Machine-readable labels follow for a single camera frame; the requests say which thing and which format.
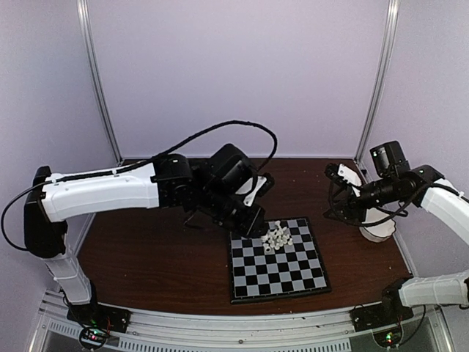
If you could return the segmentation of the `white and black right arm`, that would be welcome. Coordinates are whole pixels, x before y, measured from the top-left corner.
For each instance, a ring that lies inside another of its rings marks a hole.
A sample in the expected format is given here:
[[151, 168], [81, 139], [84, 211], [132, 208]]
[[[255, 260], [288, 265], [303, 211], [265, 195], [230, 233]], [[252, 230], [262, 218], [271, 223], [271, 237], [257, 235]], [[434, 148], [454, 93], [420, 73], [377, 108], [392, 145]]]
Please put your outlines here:
[[[373, 147], [370, 154], [378, 179], [368, 183], [344, 164], [325, 167], [330, 181], [326, 218], [357, 227], [375, 243], [402, 232], [399, 218], [419, 235], [429, 228], [426, 220], [439, 221], [441, 229], [468, 242], [467, 194], [428, 164], [412, 168], [398, 141]], [[468, 308], [468, 271], [399, 279], [384, 289], [375, 315], [389, 324], [404, 308], [429, 305]]]

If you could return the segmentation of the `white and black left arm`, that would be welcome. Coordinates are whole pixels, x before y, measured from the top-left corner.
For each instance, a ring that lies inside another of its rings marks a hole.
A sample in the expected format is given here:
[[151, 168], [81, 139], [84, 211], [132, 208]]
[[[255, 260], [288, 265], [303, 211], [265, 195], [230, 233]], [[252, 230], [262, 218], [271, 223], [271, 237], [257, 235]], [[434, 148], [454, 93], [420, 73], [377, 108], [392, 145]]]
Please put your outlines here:
[[39, 257], [67, 300], [90, 326], [105, 320], [93, 284], [67, 248], [67, 220], [89, 213], [128, 208], [175, 208], [201, 212], [213, 223], [244, 238], [262, 236], [265, 210], [255, 203], [273, 186], [268, 173], [239, 148], [226, 144], [208, 159], [164, 153], [151, 161], [89, 174], [37, 170], [23, 207], [28, 252]]

